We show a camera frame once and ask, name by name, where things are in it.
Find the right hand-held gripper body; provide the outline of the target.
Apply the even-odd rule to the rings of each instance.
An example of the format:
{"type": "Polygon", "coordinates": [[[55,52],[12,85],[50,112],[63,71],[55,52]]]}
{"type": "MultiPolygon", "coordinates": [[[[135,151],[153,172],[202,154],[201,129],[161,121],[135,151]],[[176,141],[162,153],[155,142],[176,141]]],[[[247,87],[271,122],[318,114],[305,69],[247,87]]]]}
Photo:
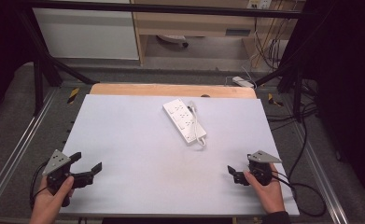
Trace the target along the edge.
{"type": "Polygon", "coordinates": [[[270,164],[282,162],[280,159],[262,150],[248,154],[247,159],[249,161],[249,172],[255,176],[262,186],[267,186],[273,178],[270,164]]]}

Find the white wall socket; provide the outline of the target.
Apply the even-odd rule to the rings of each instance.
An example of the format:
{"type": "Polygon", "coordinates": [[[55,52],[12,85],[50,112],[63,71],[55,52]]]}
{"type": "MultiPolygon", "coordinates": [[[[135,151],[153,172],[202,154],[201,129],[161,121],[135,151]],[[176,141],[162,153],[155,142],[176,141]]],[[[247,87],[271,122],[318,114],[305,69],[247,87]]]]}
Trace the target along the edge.
{"type": "Polygon", "coordinates": [[[272,0],[248,0],[247,8],[253,9],[268,9],[272,0]]]}

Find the aluminium floor rail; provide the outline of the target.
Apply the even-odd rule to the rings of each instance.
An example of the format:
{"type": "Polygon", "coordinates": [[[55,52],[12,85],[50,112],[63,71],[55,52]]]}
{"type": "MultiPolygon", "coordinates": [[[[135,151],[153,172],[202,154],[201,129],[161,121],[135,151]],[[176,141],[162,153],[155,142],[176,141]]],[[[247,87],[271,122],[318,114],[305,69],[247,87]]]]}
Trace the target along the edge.
{"type": "Polygon", "coordinates": [[[18,144],[14,147],[11,155],[8,157],[6,164],[0,172],[0,197],[5,190],[9,179],[12,177],[18,164],[20,163],[26,149],[29,147],[33,137],[35,136],[37,129],[42,123],[44,117],[47,115],[54,96],[58,90],[58,88],[51,88],[49,90],[45,97],[43,107],[39,110],[38,114],[33,116],[33,118],[30,120],[30,123],[24,130],[24,133],[21,136],[18,144]]]}
{"type": "Polygon", "coordinates": [[[338,197],[328,179],[323,166],[320,164],[317,158],[314,148],[312,147],[309,139],[308,132],[304,128],[303,122],[297,122],[294,124],[296,133],[298,134],[303,144],[303,154],[307,159],[310,169],[313,173],[314,179],[318,186],[318,189],[323,197],[327,209],[334,224],[348,224],[348,218],[341,206],[338,197]]]}

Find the person's left hand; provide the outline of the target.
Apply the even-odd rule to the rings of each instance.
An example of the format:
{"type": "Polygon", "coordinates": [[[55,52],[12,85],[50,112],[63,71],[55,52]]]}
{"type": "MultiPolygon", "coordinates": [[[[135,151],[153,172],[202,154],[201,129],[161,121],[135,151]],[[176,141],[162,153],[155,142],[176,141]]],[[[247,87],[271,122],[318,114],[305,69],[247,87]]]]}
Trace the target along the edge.
{"type": "Polygon", "coordinates": [[[73,184],[74,178],[69,176],[64,180],[59,190],[52,194],[47,189],[47,178],[43,176],[39,185],[41,192],[35,197],[35,205],[29,224],[54,224],[64,198],[66,196],[71,197],[74,192],[72,190],[73,184]]]}

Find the white cabinet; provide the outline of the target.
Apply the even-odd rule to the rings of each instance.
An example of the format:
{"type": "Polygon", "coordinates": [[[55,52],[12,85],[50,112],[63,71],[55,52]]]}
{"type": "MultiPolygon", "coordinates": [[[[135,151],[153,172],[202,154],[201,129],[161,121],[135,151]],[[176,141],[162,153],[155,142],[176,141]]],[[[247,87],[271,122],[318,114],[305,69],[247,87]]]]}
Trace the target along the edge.
{"type": "Polygon", "coordinates": [[[131,12],[34,8],[34,13],[53,57],[139,58],[131,12]]]}

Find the light wooden desk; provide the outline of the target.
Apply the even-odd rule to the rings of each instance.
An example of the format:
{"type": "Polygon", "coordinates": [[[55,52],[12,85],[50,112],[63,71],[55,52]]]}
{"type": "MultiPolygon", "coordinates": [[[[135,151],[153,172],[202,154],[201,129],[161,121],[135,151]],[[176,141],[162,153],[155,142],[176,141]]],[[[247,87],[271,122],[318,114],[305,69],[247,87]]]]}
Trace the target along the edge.
{"type": "MultiPolygon", "coordinates": [[[[130,0],[133,4],[247,8],[248,0],[130,0]]],[[[272,0],[268,9],[301,11],[305,0],[272,0]]],[[[135,31],[145,35],[184,35],[237,37],[243,41],[247,55],[255,66],[263,63],[270,42],[287,40],[294,29],[294,19],[248,18],[234,16],[140,13],[133,14],[135,31]]]]}

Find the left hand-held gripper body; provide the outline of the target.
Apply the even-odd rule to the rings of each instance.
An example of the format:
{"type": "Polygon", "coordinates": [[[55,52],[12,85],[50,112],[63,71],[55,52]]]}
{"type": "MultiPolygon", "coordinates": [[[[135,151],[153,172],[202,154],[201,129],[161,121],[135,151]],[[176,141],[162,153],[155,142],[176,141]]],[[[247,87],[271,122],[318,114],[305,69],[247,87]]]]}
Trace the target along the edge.
{"type": "Polygon", "coordinates": [[[42,173],[47,178],[47,188],[52,195],[60,189],[65,179],[71,175],[70,167],[72,164],[69,163],[69,157],[56,149],[50,156],[42,173]]]}

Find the black metal frame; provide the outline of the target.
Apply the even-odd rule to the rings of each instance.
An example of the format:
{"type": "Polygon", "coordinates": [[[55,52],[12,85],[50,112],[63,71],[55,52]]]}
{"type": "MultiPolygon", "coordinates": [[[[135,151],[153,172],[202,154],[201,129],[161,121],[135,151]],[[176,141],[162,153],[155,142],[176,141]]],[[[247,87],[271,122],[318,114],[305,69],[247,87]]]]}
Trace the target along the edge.
{"type": "Polygon", "coordinates": [[[144,12],[162,14],[188,14],[211,16],[234,16],[252,18],[280,18],[300,19],[313,17],[314,13],[299,12],[296,10],[281,11],[270,9],[237,9],[230,7],[193,7],[193,6],[167,6],[149,4],[123,4],[103,2],[59,1],[59,0],[17,0],[14,11],[19,18],[21,26],[30,40],[29,49],[34,59],[35,68],[35,115],[44,107],[42,76],[45,76],[52,87],[63,84],[57,68],[85,84],[96,84],[96,81],[84,77],[79,72],[55,59],[48,51],[45,40],[39,29],[33,26],[33,19],[27,16],[32,8],[72,9],[92,11],[117,11],[117,12],[144,12]]]}

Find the small white power strip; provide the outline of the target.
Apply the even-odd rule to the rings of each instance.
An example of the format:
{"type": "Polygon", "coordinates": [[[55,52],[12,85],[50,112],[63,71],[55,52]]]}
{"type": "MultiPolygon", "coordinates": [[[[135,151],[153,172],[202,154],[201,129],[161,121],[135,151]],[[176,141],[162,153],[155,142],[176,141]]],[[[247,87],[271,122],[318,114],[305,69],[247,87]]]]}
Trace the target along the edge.
{"type": "Polygon", "coordinates": [[[250,83],[249,81],[241,78],[241,77],[233,77],[232,82],[241,86],[241,87],[247,87],[247,88],[253,88],[254,85],[250,83]]]}

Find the office chair base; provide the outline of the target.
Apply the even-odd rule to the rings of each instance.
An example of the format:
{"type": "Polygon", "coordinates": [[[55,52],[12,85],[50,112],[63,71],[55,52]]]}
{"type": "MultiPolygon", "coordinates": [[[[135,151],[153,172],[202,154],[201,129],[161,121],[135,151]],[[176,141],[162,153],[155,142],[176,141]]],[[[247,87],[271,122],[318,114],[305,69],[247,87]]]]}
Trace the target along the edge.
{"type": "Polygon", "coordinates": [[[184,48],[189,46],[186,37],[183,35],[158,35],[158,38],[169,43],[180,44],[184,48]]]}

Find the wooden table board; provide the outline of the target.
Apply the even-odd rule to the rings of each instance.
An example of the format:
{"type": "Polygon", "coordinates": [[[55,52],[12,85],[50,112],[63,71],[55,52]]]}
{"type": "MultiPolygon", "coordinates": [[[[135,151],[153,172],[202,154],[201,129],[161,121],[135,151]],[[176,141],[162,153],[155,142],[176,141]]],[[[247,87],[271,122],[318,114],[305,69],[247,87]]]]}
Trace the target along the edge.
{"type": "Polygon", "coordinates": [[[182,97],[206,95],[212,98],[257,98],[253,89],[245,87],[132,83],[97,83],[92,86],[90,94],[182,97]]]}

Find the person's right hand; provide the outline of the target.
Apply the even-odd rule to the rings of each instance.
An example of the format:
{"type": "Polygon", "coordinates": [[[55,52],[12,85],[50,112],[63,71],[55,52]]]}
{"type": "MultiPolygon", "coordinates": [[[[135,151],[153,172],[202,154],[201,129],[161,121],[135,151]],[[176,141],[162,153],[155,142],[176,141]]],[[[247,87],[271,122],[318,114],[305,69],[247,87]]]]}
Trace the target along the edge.
{"type": "Polygon", "coordinates": [[[286,211],[281,185],[276,178],[273,177],[268,185],[263,186],[250,172],[244,171],[244,176],[246,181],[255,190],[266,214],[270,215],[286,211]]]}

